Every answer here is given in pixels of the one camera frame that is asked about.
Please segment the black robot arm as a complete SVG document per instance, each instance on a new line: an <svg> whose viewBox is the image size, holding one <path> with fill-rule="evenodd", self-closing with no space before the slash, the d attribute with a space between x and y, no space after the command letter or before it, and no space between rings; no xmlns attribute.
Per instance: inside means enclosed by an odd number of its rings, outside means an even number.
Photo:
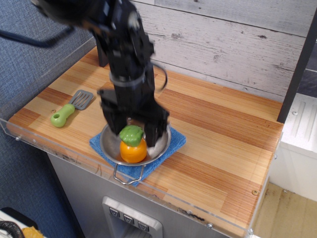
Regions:
<svg viewBox="0 0 317 238"><path fill-rule="evenodd" d="M147 145L155 146L169 113L155 101L153 43L135 5L128 0L36 0L45 16L92 32L106 55L113 90L101 89L104 117L115 134L128 118L142 122Z"/></svg>

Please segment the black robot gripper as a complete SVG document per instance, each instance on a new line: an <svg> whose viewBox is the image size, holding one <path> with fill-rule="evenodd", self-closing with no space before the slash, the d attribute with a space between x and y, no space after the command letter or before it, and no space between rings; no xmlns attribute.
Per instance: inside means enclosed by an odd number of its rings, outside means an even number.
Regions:
<svg viewBox="0 0 317 238"><path fill-rule="evenodd" d="M101 107L111 131L118 135L127 126L127 117L144 124L148 147L154 147L167 129L169 112L154 98L154 67L149 63L140 77L128 81L126 78L110 75L114 89L100 89Z"/></svg>

